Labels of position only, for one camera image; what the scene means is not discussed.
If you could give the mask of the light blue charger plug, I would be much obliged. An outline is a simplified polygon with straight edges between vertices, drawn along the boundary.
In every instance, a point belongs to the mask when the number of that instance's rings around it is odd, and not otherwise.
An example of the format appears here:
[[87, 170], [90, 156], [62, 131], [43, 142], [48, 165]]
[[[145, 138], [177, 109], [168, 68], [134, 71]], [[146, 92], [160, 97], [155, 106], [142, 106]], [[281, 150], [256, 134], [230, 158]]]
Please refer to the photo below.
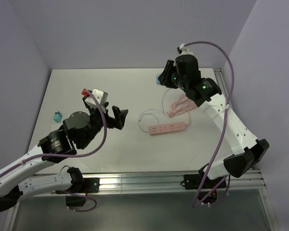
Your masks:
[[160, 80], [159, 80], [160, 74], [156, 75], [156, 84], [161, 85]]

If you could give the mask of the teal plug adapter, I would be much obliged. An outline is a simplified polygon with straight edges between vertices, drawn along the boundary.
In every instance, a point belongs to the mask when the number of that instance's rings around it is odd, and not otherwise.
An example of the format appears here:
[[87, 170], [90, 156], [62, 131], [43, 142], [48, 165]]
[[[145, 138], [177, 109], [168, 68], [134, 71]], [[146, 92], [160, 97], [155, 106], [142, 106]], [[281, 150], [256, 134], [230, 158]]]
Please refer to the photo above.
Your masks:
[[56, 123], [60, 123], [61, 120], [62, 120], [62, 114], [58, 111], [58, 112], [55, 112], [54, 115], [53, 115], [53, 120], [56, 122]]

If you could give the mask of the pink power strip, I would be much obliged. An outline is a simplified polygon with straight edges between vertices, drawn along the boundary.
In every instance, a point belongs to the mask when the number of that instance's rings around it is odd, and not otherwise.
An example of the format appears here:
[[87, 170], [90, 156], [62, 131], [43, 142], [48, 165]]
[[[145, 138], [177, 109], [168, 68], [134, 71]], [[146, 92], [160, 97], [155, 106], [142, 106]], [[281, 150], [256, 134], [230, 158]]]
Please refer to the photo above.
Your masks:
[[184, 131], [184, 130], [186, 130], [185, 122], [175, 122], [175, 123], [150, 126], [148, 128], [148, 133], [150, 135], [159, 135], [159, 134], [172, 133], [172, 132], [178, 132], [178, 131]]

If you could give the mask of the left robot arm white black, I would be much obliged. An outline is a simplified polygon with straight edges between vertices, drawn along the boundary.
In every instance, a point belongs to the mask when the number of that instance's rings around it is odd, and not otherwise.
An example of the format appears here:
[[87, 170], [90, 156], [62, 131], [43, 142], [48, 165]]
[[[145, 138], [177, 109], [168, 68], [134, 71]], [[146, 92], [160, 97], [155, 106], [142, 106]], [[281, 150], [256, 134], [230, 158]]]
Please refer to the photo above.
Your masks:
[[59, 129], [44, 137], [27, 154], [0, 169], [0, 212], [14, 207], [22, 200], [43, 193], [78, 193], [85, 188], [81, 171], [69, 167], [60, 173], [33, 178], [37, 172], [77, 156], [103, 130], [123, 129], [128, 110], [113, 106], [113, 117], [108, 115], [108, 103], [100, 107], [86, 104], [88, 113], [77, 111], [63, 121]]

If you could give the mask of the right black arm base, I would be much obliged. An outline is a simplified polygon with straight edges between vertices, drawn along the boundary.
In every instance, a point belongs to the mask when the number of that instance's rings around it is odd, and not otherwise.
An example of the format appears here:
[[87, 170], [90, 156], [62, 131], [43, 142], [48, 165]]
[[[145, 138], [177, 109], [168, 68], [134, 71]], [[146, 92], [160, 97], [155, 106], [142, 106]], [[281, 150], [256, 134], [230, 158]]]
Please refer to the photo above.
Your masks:
[[[196, 190], [199, 188], [201, 180], [202, 180], [201, 174], [185, 174], [184, 180], [180, 182], [180, 185], [182, 187], [184, 187], [186, 190]], [[222, 183], [217, 188], [225, 189], [227, 187], [227, 185], [226, 185], [226, 181], [223, 179], [223, 177], [219, 177], [219, 178], [214, 179], [214, 180], [210, 180], [209, 178], [206, 178], [202, 189], [211, 190], [220, 181], [222, 181]], [[204, 200], [203, 203], [205, 203], [205, 204], [215, 203], [215, 202], [217, 202], [217, 199], [218, 199], [218, 192], [217, 192], [217, 190], [215, 190], [214, 192], [211, 193], [210, 196], [208, 196]]]

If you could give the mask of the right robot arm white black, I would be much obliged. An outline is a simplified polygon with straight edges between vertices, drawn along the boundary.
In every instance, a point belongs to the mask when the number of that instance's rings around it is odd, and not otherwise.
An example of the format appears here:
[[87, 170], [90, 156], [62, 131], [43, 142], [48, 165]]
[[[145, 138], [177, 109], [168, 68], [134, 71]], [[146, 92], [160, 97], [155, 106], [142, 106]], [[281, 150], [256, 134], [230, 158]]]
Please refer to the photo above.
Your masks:
[[158, 81], [167, 88], [181, 89], [213, 120], [222, 132], [221, 137], [230, 145], [229, 156], [215, 159], [199, 175], [201, 186], [208, 188], [217, 178], [227, 175], [240, 178], [263, 158], [269, 148], [268, 141], [258, 139], [247, 129], [213, 79], [201, 76], [195, 56], [185, 54], [174, 61], [168, 60]]

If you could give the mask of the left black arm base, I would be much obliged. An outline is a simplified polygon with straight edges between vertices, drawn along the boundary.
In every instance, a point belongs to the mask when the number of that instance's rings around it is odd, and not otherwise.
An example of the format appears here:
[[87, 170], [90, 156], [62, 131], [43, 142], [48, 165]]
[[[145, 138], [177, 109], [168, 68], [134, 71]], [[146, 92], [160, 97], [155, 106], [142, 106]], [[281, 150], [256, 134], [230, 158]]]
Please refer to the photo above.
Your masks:
[[[75, 192], [71, 190], [67, 191], [56, 191], [57, 194], [66, 194], [66, 206], [68, 209], [75, 210], [76, 212], [88, 212], [96, 208], [97, 201], [90, 197], [90, 193], [98, 193], [100, 186], [99, 178], [84, 178], [84, 182], [81, 184], [81, 187]], [[92, 208], [80, 210], [78, 207], [83, 207], [87, 200], [94, 202]]]

